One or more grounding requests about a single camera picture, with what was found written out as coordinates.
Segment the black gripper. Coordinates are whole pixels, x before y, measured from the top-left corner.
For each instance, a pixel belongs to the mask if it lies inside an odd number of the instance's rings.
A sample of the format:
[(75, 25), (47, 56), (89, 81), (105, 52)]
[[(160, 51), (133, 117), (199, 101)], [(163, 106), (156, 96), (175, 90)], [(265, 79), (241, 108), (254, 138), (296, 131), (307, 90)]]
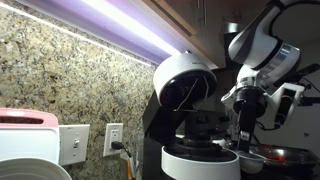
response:
[(238, 149), (248, 152), (256, 120), (266, 111), (264, 90), (257, 85), (255, 77), (240, 78), (221, 102), (238, 115), (241, 130)]

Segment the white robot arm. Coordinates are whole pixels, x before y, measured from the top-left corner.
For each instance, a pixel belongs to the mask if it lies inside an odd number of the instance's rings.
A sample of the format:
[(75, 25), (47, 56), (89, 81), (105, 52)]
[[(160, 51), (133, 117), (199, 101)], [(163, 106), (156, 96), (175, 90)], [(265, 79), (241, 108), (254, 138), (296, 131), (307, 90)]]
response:
[(265, 8), (228, 45), (230, 59), (241, 65), (235, 85), (221, 102), (238, 115), (237, 149), (247, 152), (255, 126), (262, 120), (279, 129), (291, 118), (305, 87), (296, 76), (301, 72), (301, 51), (272, 32), (276, 19), (298, 5), (320, 5), (319, 0), (270, 0)]

